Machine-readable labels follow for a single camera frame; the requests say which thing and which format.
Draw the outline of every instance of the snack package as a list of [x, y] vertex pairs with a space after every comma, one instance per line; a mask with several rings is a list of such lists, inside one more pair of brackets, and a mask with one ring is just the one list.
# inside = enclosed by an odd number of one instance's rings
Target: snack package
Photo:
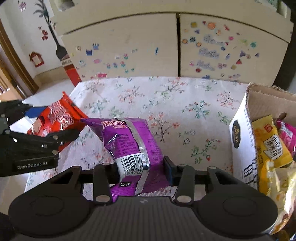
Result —
[[120, 183], [111, 188], [117, 196], [134, 196], [169, 186], [163, 171], [163, 155], [148, 123], [140, 118], [82, 119], [103, 142], [117, 163]]
[[278, 218], [270, 234], [287, 224], [296, 200], [296, 168], [275, 168], [274, 164], [273, 160], [267, 160], [259, 178], [259, 191], [269, 196], [278, 208]]
[[296, 128], [282, 120], [277, 120], [276, 126], [279, 129], [279, 137], [283, 140], [292, 157], [294, 157], [296, 152]]
[[253, 121], [256, 147], [258, 153], [258, 173], [267, 160], [274, 160], [274, 167], [282, 167], [293, 161], [293, 158], [279, 137], [271, 115]]
[[[81, 118], [87, 118], [73, 101], [62, 92], [63, 96], [60, 100], [52, 103], [38, 116], [35, 123], [27, 131], [27, 134], [45, 137], [48, 133], [63, 131], [66, 129], [78, 129], [82, 131], [85, 127], [80, 122]], [[65, 149], [70, 142], [59, 147], [59, 152]]]

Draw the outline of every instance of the purple snack bag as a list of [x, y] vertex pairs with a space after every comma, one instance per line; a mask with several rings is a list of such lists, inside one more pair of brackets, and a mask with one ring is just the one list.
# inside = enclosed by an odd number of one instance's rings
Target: purple snack bag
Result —
[[103, 142], [117, 163], [120, 183], [111, 188], [113, 200], [169, 186], [163, 172], [163, 155], [148, 123], [140, 118], [81, 119]]

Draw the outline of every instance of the red snack bag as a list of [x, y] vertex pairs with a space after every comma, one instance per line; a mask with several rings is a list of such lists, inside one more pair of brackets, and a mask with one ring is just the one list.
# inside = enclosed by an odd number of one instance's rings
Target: red snack bag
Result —
[[[80, 122], [81, 118], [88, 118], [73, 101], [62, 92], [60, 100], [52, 103], [38, 116], [35, 123], [27, 131], [29, 135], [45, 137], [48, 133], [63, 131], [66, 129], [77, 129], [82, 131], [85, 124]], [[59, 152], [65, 149], [70, 142], [59, 147]]]

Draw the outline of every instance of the orange round sticker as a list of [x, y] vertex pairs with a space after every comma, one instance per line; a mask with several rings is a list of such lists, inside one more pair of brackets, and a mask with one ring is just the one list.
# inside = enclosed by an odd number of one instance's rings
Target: orange round sticker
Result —
[[216, 24], [210, 22], [210, 23], [207, 24], [207, 27], [208, 27], [208, 29], [214, 29], [216, 27]]

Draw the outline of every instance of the baseboard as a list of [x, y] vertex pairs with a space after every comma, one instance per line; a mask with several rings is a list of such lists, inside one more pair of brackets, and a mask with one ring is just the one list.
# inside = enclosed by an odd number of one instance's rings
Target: baseboard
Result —
[[69, 79], [63, 67], [58, 67], [35, 76], [34, 81], [39, 85], [44, 85], [57, 80]]

